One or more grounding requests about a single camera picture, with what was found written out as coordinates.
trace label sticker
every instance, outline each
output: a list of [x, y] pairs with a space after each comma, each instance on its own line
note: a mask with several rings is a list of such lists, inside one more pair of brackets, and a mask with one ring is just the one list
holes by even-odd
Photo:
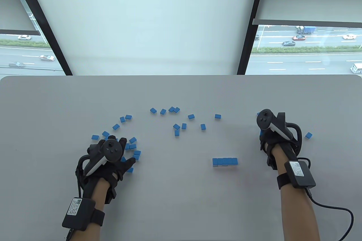
[[76, 216], [82, 199], [74, 198], [69, 206], [67, 215]]
[[289, 161], [289, 164], [294, 172], [294, 175], [295, 176], [302, 176], [304, 177], [304, 173], [303, 171], [301, 170], [301, 167], [299, 165], [298, 162], [295, 162], [295, 161]]

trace black battery pack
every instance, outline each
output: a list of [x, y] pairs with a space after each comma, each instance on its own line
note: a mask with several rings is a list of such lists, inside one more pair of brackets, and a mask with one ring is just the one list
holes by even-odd
[[294, 188], [313, 188], [316, 182], [304, 161], [288, 161], [284, 164]]
[[75, 197], [69, 205], [62, 227], [85, 231], [91, 222], [96, 202], [92, 199]]

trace hedge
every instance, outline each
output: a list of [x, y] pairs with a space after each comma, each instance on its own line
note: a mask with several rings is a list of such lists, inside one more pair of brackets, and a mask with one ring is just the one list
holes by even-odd
[[0, 40], [0, 46], [50, 48], [45, 42], [30, 40]]
[[253, 48], [252, 54], [308, 54], [308, 53], [349, 53], [362, 52], [359, 46], [336, 46], [336, 47], [260, 47], [259, 50]]

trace forearm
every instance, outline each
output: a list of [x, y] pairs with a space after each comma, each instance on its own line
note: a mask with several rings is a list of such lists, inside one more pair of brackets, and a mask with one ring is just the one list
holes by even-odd
[[[278, 167], [278, 174], [286, 173], [284, 163], [288, 158], [279, 145], [272, 154]], [[285, 241], [319, 241], [317, 220], [304, 189], [294, 188], [291, 183], [281, 188], [282, 221]]]
[[[95, 209], [103, 211], [109, 187], [109, 182], [103, 178], [98, 181], [92, 195], [92, 200], [96, 202]], [[100, 232], [101, 227], [98, 224], [90, 223], [84, 232], [76, 231], [73, 234], [71, 241], [99, 241]]]

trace black glove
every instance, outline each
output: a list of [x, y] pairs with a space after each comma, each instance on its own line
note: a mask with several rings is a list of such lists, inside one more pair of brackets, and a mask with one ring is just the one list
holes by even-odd
[[271, 154], [272, 149], [276, 144], [279, 144], [283, 152], [286, 154], [290, 161], [296, 161], [297, 156], [300, 153], [300, 147], [298, 148], [298, 142], [295, 138], [292, 140], [287, 140], [279, 135], [277, 132], [273, 132], [270, 128], [260, 131], [260, 150], [263, 150], [268, 158], [267, 165], [271, 166], [273, 170], [277, 170], [277, 163], [274, 156]]
[[[113, 136], [113, 135], [110, 135], [108, 138], [116, 139], [115, 136]], [[99, 148], [99, 150], [101, 149], [104, 142], [105, 142], [104, 139], [101, 139], [98, 142], [97, 148]], [[127, 143], [127, 139], [121, 138], [119, 140], [119, 143], [122, 146], [122, 156], [123, 156], [124, 148]], [[107, 191], [106, 200], [105, 200], [105, 204], [109, 204], [110, 201], [112, 199], [114, 199], [117, 195], [114, 188], [117, 186], [118, 181], [123, 180], [123, 174], [127, 170], [129, 170], [135, 162], [136, 162], [136, 159], [133, 157], [129, 158], [125, 162], [121, 162], [119, 160], [119, 161], [111, 163], [111, 162], [107, 161], [104, 165], [100, 165], [99, 168], [96, 169], [96, 171], [94, 171], [89, 176], [84, 176], [83, 172], [81, 172], [79, 182], [80, 182], [80, 186], [83, 189], [83, 197], [91, 198], [94, 188], [96, 187], [96, 184], [98, 183], [98, 180], [100, 178], [104, 178], [106, 181], [108, 181], [110, 183], [110, 188]]]

